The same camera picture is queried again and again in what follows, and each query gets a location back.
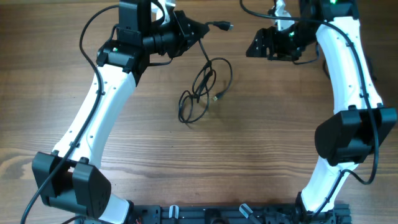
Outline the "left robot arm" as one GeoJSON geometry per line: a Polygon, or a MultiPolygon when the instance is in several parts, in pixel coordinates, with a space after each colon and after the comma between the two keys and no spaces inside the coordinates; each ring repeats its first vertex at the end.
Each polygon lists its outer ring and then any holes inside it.
{"type": "Polygon", "coordinates": [[[100,171],[106,141],[150,56],[179,57],[209,31],[173,1],[121,1],[116,9],[118,23],[90,61],[93,82],[75,119],[52,152],[38,152],[32,162],[34,198],[89,222],[133,221],[133,203],[112,194],[100,171]]]}

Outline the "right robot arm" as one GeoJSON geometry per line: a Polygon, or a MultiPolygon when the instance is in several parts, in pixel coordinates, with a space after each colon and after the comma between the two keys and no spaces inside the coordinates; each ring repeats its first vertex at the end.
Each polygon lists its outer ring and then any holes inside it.
{"type": "Polygon", "coordinates": [[[314,44],[324,55],[323,70],[333,89],[333,116],[315,131],[318,160],[307,186],[298,193],[290,215],[293,223],[340,223],[335,198],[348,177],[368,156],[376,176],[379,148],[397,122],[394,108],[384,106],[363,52],[355,1],[300,1],[292,17],[285,2],[275,1],[264,14],[273,25],[257,31],[248,57],[300,64],[302,52],[314,44]]]}

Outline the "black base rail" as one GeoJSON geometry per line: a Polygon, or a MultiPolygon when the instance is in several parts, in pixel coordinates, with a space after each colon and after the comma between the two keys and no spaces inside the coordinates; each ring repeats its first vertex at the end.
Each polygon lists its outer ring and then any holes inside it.
{"type": "Polygon", "coordinates": [[[245,217],[237,206],[219,207],[161,207],[136,205],[133,223],[143,224],[206,224],[206,223],[300,223],[295,205],[276,204],[251,206],[252,217],[245,217]]]}

